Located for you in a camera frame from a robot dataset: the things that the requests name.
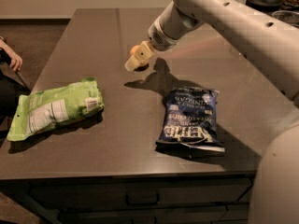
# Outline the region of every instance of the dark blue snack bag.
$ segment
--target dark blue snack bag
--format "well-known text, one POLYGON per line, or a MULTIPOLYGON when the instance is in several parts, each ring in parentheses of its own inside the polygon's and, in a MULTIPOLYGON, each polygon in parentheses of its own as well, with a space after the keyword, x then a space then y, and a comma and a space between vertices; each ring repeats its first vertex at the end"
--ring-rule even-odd
POLYGON ((201 88, 178 88, 170 91, 164 126, 156 145, 183 145, 224 152, 216 135, 216 98, 219 92, 201 88))

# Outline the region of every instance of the person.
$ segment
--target person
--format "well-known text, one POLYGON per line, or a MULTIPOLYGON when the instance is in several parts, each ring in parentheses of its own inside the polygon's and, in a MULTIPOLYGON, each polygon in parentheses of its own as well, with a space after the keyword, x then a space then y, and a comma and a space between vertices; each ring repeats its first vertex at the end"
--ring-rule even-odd
MULTIPOLYGON (((7 41, 2 36, 0 36, 0 50, 3 50, 10 57, 9 68, 14 72, 21 71, 21 56, 7 44, 7 41)), ((16 80, 5 76, 0 69, 0 121, 5 117, 13 118, 18 106, 19 96, 21 94, 28 95, 29 93, 28 89, 16 80)))

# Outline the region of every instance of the gray tabletop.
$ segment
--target gray tabletop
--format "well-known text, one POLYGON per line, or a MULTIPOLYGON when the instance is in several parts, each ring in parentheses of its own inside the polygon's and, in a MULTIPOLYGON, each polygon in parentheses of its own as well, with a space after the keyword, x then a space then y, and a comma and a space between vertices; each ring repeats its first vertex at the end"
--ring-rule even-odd
POLYGON ((124 69, 129 50, 147 39, 162 10, 79 9, 38 79, 43 91, 95 77, 105 111, 96 118, 0 148, 0 179, 84 176, 229 175, 254 173, 271 140, 299 112, 210 26, 157 52, 143 72, 124 69), (156 150, 163 100, 172 88, 220 91, 222 157, 188 148, 156 150))

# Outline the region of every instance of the black pants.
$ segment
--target black pants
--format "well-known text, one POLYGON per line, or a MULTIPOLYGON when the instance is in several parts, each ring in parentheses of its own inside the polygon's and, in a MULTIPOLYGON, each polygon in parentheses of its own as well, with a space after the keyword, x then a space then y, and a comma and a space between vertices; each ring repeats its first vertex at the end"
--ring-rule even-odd
POLYGON ((14 116, 21 94, 29 95, 30 91, 0 70, 0 116, 14 116))

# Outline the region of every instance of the hand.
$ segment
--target hand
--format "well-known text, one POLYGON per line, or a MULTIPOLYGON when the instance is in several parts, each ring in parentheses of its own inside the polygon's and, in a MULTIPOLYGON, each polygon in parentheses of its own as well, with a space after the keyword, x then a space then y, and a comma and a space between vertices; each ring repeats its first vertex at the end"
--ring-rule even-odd
POLYGON ((0 49, 3 49, 10 57, 11 62, 9 68, 14 72, 20 71, 22 66, 22 58, 8 44, 0 39, 0 49))

